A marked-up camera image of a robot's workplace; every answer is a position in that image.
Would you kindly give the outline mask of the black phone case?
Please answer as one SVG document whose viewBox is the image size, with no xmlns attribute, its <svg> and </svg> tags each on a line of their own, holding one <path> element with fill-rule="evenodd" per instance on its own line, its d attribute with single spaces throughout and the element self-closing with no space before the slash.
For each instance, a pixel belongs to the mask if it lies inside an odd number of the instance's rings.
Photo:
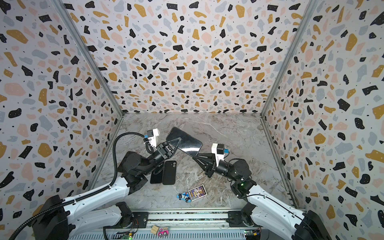
<svg viewBox="0 0 384 240">
<path fill-rule="evenodd" d="M 177 162 L 166 161 L 163 171 L 162 184 L 165 186 L 174 185 L 176 182 Z"/>
</svg>

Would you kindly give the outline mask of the large black phone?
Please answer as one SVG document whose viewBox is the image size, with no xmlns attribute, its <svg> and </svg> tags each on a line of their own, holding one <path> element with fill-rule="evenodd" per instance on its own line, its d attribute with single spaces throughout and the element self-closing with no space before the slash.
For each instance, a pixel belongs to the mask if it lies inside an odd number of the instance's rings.
<svg viewBox="0 0 384 240">
<path fill-rule="evenodd" d="M 164 163 L 160 164 L 151 173 L 150 184 L 161 184 L 163 182 Z"/>
</svg>

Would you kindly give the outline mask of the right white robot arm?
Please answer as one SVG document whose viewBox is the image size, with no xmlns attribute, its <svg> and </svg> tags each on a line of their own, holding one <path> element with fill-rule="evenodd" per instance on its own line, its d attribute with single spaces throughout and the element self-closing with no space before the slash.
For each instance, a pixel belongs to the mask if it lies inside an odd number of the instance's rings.
<svg viewBox="0 0 384 240">
<path fill-rule="evenodd" d="M 214 173 L 227 178 L 238 199 L 246 201 L 241 210 L 245 225 L 264 227 L 284 240 L 329 240 L 324 223 L 313 211 L 302 211 L 285 204 L 266 192 L 252 179 L 252 172 L 244 159 L 216 161 L 214 154 L 201 154 L 193 160 L 208 177 Z"/>
</svg>

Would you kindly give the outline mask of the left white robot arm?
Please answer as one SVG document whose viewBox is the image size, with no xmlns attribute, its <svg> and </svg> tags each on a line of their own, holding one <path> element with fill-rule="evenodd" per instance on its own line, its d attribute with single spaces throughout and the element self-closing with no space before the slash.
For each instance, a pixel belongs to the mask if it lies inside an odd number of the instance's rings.
<svg viewBox="0 0 384 240">
<path fill-rule="evenodd" d="M 133 213 L 123 199 L 140 190 L 148 181 L 146 176 L 175 155 L 180 142 L 180 138 L 163 142 L 147 158 L 128 151 L 114 165 L 111 183 L 64 199 L 49 198 L 28 223 L 35 239 L 67 240 L 98 228 L 129 226 Z"/>
</svg>

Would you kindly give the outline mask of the purple card box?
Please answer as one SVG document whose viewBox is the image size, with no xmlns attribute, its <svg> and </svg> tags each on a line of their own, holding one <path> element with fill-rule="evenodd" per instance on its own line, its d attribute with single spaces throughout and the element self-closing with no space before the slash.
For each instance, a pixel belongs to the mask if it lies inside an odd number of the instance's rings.
<svg viewBox="0 0 384 240">
<path fill-rule="evenodd" d="M 192 202 L 204 198 L 207 195 L 207 191 L 204 185 L 192 188 L 188 190 L 188 193 Z"/>
</svg>

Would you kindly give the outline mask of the blue toy car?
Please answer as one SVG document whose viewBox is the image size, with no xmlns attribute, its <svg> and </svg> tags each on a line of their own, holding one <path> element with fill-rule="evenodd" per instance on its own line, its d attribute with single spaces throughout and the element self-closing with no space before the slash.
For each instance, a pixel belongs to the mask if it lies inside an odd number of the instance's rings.
<svg viewBox="0 0 384 240">
<path fill-rule="evenodd" d="M 177 199 L 186 203 L 190 203 L 192 201 L 188 192 L 178 194 Z"/>
</svg>

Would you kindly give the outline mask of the pink toy car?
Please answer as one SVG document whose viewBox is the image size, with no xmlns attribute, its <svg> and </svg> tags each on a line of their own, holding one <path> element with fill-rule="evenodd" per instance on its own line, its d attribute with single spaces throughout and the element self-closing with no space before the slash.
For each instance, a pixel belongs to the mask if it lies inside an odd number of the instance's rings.
<svg viewBox="0 0 384 240">
<path fill-rule="evenodd" d="M 166 228 L 160 228 L 158 230 L 158 237 L 159 238 L 162 238 L 162 237 L 166 237 L 169 235 L 169 228 L 166 227 Z"/>
</svg>

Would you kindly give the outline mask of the small wooden block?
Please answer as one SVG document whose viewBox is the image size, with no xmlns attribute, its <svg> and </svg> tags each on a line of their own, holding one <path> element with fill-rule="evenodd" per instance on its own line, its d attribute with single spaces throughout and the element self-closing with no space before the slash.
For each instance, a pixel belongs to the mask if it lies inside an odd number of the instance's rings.
<svg viewBox="0 0 384 240">
<path fill-rule="evenodd" d="M 152 228 L 151 228 L 151 233 L 154 234 L 154 235 L 157 235 L 158 232 L 159 232 L 159 227 L 156 226 L 156 225 L 153 225 Z"/>
</svg>

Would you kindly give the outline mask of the aluminium left corner post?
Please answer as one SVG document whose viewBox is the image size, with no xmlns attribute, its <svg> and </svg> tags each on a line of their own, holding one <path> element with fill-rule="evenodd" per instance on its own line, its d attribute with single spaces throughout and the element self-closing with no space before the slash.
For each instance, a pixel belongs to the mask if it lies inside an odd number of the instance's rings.
<svg viewBox="0 0 384 240">
<path fill-rule="evenodd" d="M 66 25 L 68 31 L 73 37 L 73 40 L 77 44 L 80 52 L 84 56 L 86 62 L 88 63 L 90 69 L 92 72 L 96 75 L 99 83 L 104 89 L 105 94 L 107 95 L 108 99 L 111 101 L 111 105 L 114 107 L 116 113 L 120 116 L 120 118 L 124 117 L 123 111 L 120 109 L 119 104 L 117 100 L 115 99 L 114 95 L 112 94 L 111 89 L 109 88 L 107 82 L 104 79 L 103 74 L 101 73 L 100 69 L 98 68 L 97 64 L 95 63 L 94 59 L 92 58 L 87 45 L 82 40 L 82 37 L 76 28 L 76 25 L 74 24 L 73 20 L 70 17 L 70 14 L 67 12 L 65 5 L 63 1 L 52 1 L 52 4 L 63 20 L 64 24 Z"/>
</svg>

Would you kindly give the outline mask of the aluminium corner post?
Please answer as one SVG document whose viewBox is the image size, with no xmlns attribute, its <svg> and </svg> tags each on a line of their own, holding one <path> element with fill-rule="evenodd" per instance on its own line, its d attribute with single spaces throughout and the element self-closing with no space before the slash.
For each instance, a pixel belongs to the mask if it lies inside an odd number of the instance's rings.
<svg viewBox="0 0 384 240">
<path fill-rule="evenodd" d="M 300 40 L 307 28 L 307 25 L 310 21 L 310 17 L 312 16 L 313 12 L 315 11 L 315 8 L 317 7 L 317 4 L 318 4 L 319 1 L 316 1 L 316 0 L 310 0 L 308 5 L 307 5 L 307 8 L 303 14 L 303 19 L 301 20 L 299 26 L 298 26 L 298 30 L 296 31 L 296 34 L 293 38 L 293 41 L 288 49 L 288 52 L 283 60 L 283 63 L 282 63 L 282 66 L 281 66 L 281 69 L 279 70 L 279 73 L 277 75 L 277 78 L 274 82 L 274 84 L 272 85 L 271 87 L 271 91 L 267 97 L 267 100 L 265 102 L 265 105 L 263 107 L 263 110 L 261 112 L 261 118 L 262 120 L 264 119 L 264 117 L 267 115 L 267 112 L 268 112 L 268 108 L 269 106 L 271 105 L 272 101 L 273 101 L 273 98 L 274 98 L 274 94 L 278 91 L 278 87 L 280 85 L 280 83 L 282 82 L 283 80 L 283 77 L 288 69 L 288 66 L 291 62 L 291 59 L 294 57 L 295 55 L 295 52 L 296 52 L 296 49 L 300 43 Z"/>
<path fill-rule="evenodd" d="M 114 95 L 112 94 L 111 89 L 109 88 L 107 82 L 104 79 L 103 74 L 101 73 L 100 69 L 98 68 L 97 64 L 95 63 L 94 59 L 92 58 L 87 45 L 82 40 L 82 37 L 76 28 L 76 25 L 74 24 L 73 20 L 70 17 L 70 14 L 67 12 L 65 5 L 63 1 L 52 1 L 52 4 L 63 20 L 64 24 L 66 25 L 68 31 L 73 37 L 73 40 L 77 44 L 80 52 L 84 56 L 86 62 L 88 63 L 90 69 L 92 72 L 96 75 L 99 83 L 104 89 L 105 94 L 107 95 L 108 99 L 111 101 L 111 105 L 114 107 L 116 113 L 120 116 L 120 118 L 124 117 L 123 111 L 120 109 L 119 104 L 117 100 L 115 99 Z"/>
</svg>

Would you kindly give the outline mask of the aluminium right corner post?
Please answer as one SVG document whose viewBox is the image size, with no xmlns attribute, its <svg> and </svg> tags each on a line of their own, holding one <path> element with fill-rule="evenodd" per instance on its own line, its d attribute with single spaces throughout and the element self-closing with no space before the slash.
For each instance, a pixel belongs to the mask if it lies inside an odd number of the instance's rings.
<svg viewBox="0 0 384 240">
<path fill-rule="evenodd" d="M 283 60 L 283 63 L 282 63 L 282 66 L 281 66 L 281 69 L 279 70 L 279 73 L 277 75 L 277 78 L 274 82 L 274 84 L 272 85 L 271 87 L 271 91 L 267 97 L 267 100 L 265 102 L 265 105 L 263 107 L 263 110 L 261 112 L 261 118 L 262 120 L 264 119 L 264 117 L 267 115 L 267 112 L 268 112 L 268 108 L 269 106 L 271 105 L 272 101 L 273 101 L 273 98 L 274 98 L 274 94 L 278 91 L 278 87 L 280 85 L 280 83 L 282 82 L 283 80 L 283 77 L 288 69 L 288 66 L 291 62 L 291 59 L 294 57 L 295 55 L 295 52 L 296 52 L 296 49 L 300 43 L 300 40 L 307 28 L 307 25 L 310 21 L 310 17 L 312 16 L 313 12 L 315 11 L 315 8 L 317 7 L 317 4 L 318 4 L 319 1 L 316 1 L 316 0 L 310 0 L 308 5 L 307 5 L 307 8 L 303 14 L 303 19 L 301 20 L 299 26 L 298 26 L 298 30 L 296 31 L 296 34 L 293 38 L 293 41 L 288 49 L 288 52 Z"/>
</svg>

